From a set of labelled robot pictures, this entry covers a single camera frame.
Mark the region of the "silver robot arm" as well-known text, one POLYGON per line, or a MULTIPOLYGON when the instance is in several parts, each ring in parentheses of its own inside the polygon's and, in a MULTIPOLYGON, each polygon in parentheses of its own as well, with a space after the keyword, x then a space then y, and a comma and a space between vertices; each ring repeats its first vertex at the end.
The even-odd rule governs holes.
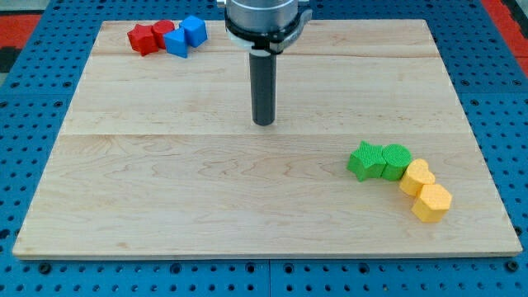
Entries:
POLYGON ((217 0, 228 38, 256 56, 281 54, 299 39, 313 10, 306 0, 217 0))

